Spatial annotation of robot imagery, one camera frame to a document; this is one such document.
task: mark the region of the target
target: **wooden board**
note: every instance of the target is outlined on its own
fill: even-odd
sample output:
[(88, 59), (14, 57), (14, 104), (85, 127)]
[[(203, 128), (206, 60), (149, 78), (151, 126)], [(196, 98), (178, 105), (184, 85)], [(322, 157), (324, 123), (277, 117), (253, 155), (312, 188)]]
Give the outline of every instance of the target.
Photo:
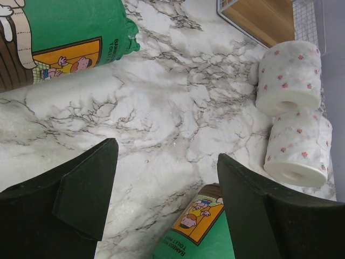
[(295, 39), (291, 0), (238, 0), (222, 13), (268, 47)]

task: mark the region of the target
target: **white marble surface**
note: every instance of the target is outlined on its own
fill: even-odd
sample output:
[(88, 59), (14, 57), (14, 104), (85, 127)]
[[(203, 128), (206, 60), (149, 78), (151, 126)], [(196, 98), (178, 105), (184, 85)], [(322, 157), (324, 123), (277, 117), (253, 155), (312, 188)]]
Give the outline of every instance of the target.
[[(127, 0), (142, 50), (59, 80), (0, 94), (0, 191), (107, 137), (120, 146), (96, 259), (149, 258), (204, 184), (219, 153), (266, 175), (271, 118), (247, 82), (264, 49), (216, 15), (211, 0)], [(322, 188), (295, 188), (335, 199)]]

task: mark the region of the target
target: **wire grid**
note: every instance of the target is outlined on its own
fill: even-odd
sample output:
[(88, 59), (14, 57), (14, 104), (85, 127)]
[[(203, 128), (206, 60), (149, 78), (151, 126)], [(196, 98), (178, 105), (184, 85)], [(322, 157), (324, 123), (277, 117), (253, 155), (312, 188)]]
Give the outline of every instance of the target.
[(216, 198), (213, 197), (209, 197), (206, 195), (202, 195), (202, 194), (198, 194), (195, 199), (193, 200), (193, 202), (197, 202), (197, 201), (202, 201), (202, 200), (207, 200), (210, 201), (211, 203), (209, 204), (210, 207), (216, 206), (216, 205), (220, 205), (221, 203), (217, 202)]
[(33, 83), (39, 83), (44, 81), (43, 78), (41, 78), (41, 70), (44, 69), (50, 69), (50, 65), (42, 63), (40, 61), (34, 61), (36, 63), (36, 67), (32, 70), (32, 74), (33, 74)]
[(220, 2), (220, 8), (223, 9), (223, 8), (227, 8), (229, 7), (230, 5), (232, 4), (235, 4), (235, 2), (237, 2), (238, 0), (221, 0)]
[(293, 2), (295, 39), (306, 40), (319, 46), (313, 0)]

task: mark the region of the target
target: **toilet paper package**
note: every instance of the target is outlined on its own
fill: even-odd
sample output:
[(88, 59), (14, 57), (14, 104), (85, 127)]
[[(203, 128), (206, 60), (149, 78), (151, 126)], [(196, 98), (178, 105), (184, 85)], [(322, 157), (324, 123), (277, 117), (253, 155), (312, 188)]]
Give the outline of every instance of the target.
[(316, 45), (294, 40), (269, 49), (259, 65), (256, 107), (276, 117), (321, 104), (321, 57)]
[(121, 0), (0, 0), (0, 93), (138, 51)]
[(204, 186), (164, 235), (151, 259), (235, 259), (220, 186)]
[(318, 111), (301, 109), (276, 117), (265, 171), (278, 181), (321, 187), (329, 172), (332, 126)]

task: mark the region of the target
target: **floral toilet paper roll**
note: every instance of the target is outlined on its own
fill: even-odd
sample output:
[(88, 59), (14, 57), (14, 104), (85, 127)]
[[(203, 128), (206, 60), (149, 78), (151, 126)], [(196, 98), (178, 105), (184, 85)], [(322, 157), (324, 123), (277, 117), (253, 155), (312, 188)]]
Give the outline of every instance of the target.
[(275, 119), (265, 171), (278, 181), (321, 187), (329, 171), (332, 126), (318, 111), (301, 109)]
[(259, 65), (256, 107), (268, 116), (321, 104), (321, 57), (316, 45), (294, 40), (269, 49)]

